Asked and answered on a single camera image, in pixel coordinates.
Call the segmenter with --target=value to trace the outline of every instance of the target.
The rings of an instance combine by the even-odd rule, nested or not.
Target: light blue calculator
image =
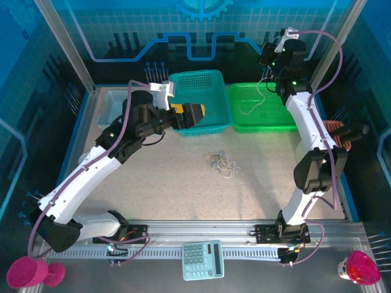
[[[185,281],[224,277],[224,259],[220,241],[184,244],[182,269]]]

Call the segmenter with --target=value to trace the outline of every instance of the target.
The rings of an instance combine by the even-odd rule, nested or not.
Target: enclosure
[[[105,257],[97,256],[104,245],[77,242],[67,253],[46,258],[66,265],[60,285],[22,291],[387,292],[387,261],[377,261],[384,272],[373,286],[341,279],[337,266],[353,250],[379,258],[373,253],[387,249],[375,247],[386,242],[370,244],[367,237],[391,233],[390,9],[385,0],[3,1],[4,275],[26,254],[32,228],[23,209],[26,202],[50,193],[78,166],[81,155],[122,113],[128,81],[169,79],[179,85],[178,91],[184,82],[194,85],[188,71],[203,78],[197,86],[204,88],[185,93],[193,103],[205,105],[208,119],[199,131],[168,129],[159,144],[143,147],[99,184],[78,212],[114,209],[132,223],[148,225],[150,251],[176,251],[185,242],[205,239],[220,239],[232,249],[256,249],[248,232],[257,223],[274,223],[296,187],[293,170],[300,161],[301,137],[277,94],[268,90],[274,81],[271,71],[259,63],[264,44],[277,44],[281,29],[292,27],[328,32],[342,44],[342,70],[316,96],[321,118],[369,126],[363,139],[352,142],[337,182],[340,208],[333,211],[319,202],[309,214],[326,228],[314,257],[294,268],[226,258],[225,278],[184,282],[178,257],[144,255],[111,269]],[[334,74],[338,49],[318,34],[300,35],[300,40],[307,51],[305,76],[316,89]],[[210,87],[212,95],[206,99]],[[237,99],[246,91],[251,99]],[[172,100],[181,102],[179,94]],[[210,155],[220,151],[239,167],[229,178],[211,168]],[[324,197],[330,200],[331,190]],[[318,226],[309,228],[312,242],[304,255],[321,236]],[[38,238],[35,252],[46,246]],[[13,292],[5,282],[0,288]]]

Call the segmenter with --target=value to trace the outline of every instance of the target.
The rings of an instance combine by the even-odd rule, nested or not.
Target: teal basket
[[[219,70],[174,73],[170,81],[177,84],[172,104],[204,104],[205,117],[190,129],[178,130],[183,136],[201,136],[223,132],[232,125],[228,94]]]

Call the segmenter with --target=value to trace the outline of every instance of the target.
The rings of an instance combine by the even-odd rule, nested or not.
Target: speckled table surface
[[[101,134],[97,101],[84,147],[89,151]],[[84,201],[79,212],[118,210],[128,219],[274,219],[289,201],[295,185],[294,150],[298,132],[221,134],[182,137],[174,130],[155,146],[145,146],[110,174]],[[210,167],[207,156],[224,150],[241,170],[224,179]],[[325,195],[331,199],[331,193]],[[317,203],[310,219],[343,219]]]

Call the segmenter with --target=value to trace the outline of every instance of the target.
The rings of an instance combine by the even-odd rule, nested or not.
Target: purple cable
[[[121,264],[126,264],[127,262],[130,262],[131,260],[133,260],[134,258],[139,256],[139,254],[147,247],[147,245],[151,241],[151,236],[149,236],[149,235],[145,235],[145,236],[142,236],[142,237],[134,238],[134,239],[131,239],[131,240],[125,240],[125,241],[115,241],[115,240],[111,240],[111,239],[108,239],[108,238],[105,238],[105,237],[98,237],[98,238],[100,240],[103,240],[103,241],[106,241],[106,242],[109,242],[109,243],[113,243],[113,244],[127,244],[127,243],[136,242],[136,241],[142,240],[142,239],[146,239],[147,240],[145,242],[144,246],[141,247],[139,251],[137,251],[132,257],[128,258],[126,261],[118,262],[116,264],[117,266],[121,266]]]
[[[326,136],[324,135],[323,130],[322,130],[320,124],[318,123],[318,120],[316,119],[316,116],[315,116],[315,113],[314,113],[313,109],[311,108],[311,103],[312,103],[313,98],[315,97],[315,95],[319,94],[322,90],[328,88],[335,81],[335,79],[337,78],[339,72],[341,71],[342,61],[343,61],[342,46],[341,46],[340,42],[338,42],[338,40],[333,35],[329,34],[328,32],[309,30],[309,31],[290,32],[290,34],[299,34],[299,35],[301,35],[301,34],[321,34],[321,35],[325,35],[325,36],[331,38],[334,41],[334,43],[338,46],[338,51],[340,53],[340,59],[339,59],[338,67],[337,67],[337,70],[336,70],[335,74],[333,75],[332,79],[327,84],[322,86],[320,89],[315,90],[310,95],[310,97],[308,99],[308,104],[307,104],[308,108],[310,110],[311,117],[313,118],[313,121],[315,122],[316,128],[318,128],[320,136],[324,140],[324,145],[327,148],[327,152],[329,153],[330,163],[331,163],[333,204],[331,204],[329,201],[327,201],[323,197],[314,196],[313,198],[317,198],[317,199],[323,200],[325,203],[327,203],[328,206],[330,206],[332,209],[336,210],[338,208],[338,194],[337,194],[337,176],[336,176],[336,171],[335,171],[335,161],[334,161],[334,157],[332,155],[331,147],[330,147],[330,145],[328,144],[328,142],[326,140]],[[303,218],[304,218],[305,213],[307,212],[307,210],[308,210],[308,208],[310,207],[311,204],[312,204],[312,200],[310,202],[308,202],[307,206],[304,208],[303,213],[301,214],[301,216]],[[319,225],[321,227],[321,229],[322,229],[322,236],[321,236],[318,244],[316,245],[314,251],[311,252],[311,254],[309,254],[304,259],[302,259],[300,261],[293,262],[293,263],[291,263],[289,265],[283,264],[284,267],[285,266],[295,266],[296,264],[300,264],[300,263],[308,260],[320,248],[320,245],[321,245],[321,243],[323,241],[323,237],[324,237],[324,226],[321,223],[319,223],[319,222],[313,222],[313,221],[308,221],[308,220],[304,220],[304,221],[305,221],[305,223],[312,223],[312,224]]]
[[[34,259],[34,258],[41,258],[42,256],[45,256],[47,253],[49,253],[52,248],[49,248],[47,251],[43,252],[41,255],[38,255],[38,256],[33,256],[32,255],[32,245],[33,245],[33,242],[34,242],[34,237],[35,235],[37,234],[37,230],[38,230],[38,227],[39,225],[41,224],[42,222],[42,219],[43,217],[46,215],[46,213],[50,210],[50,208],[52,206],[54,206],[56,200],[60,197],[60,195],[62,194],[62,192],[69,186],[69,184],[71,184],[71,182],[73,180],[75,180],[82,172],[84,172],[85,170],[87,170],[89,167],[91,167],[91,165],[95,164],[96,162],[98,162],[100,159],[102,159],[103,157],[105,157],[107,154],[109,154],[114,148],[117,147],[117,145],[120,143],[125,131],[126,131],[126,126],[128,124],[128,119],[129,119],[129,113],[130,113],[130,104],[131,104],[131,88],[132,88],[132,84],[137,84],[141,87],[148,87],[147,84],[143,84],[139,81],[134,81],[134,80],[130,80],[129,81],[129,84],[128,84],[128,101],[126,103],[126,110],[125,110],[125,116],[124,116],[124,119],[123,119],[123,125],[122,125],[122,129],[121,129],[121,132],[117,138],[117,140],[114,142],[114,144],[107,150],[105,151],[103,154],[101,154],[100,156],[96,157],[94,160],[92,160],[91,162],[89,162],[88,164],[84,165],[84,168],[78,170],[74,175],[72,175],[68,180],[66,180],[66,182],[64,182],[64,184],[61,186],[61,188],[56,192],[56,195],[53,197],[53,199],[51,200],[51,202],[49,202],[49,204],[46,206],[46,208],[41,212],[41,214],[39,215],[37,221],[35,222],[34,226],[32,227],[32,231],[31,231],[31,234],[30,234],[30,238],[29,238],[29,243],[27,245],[27,255],[31,258],[31,259]]]

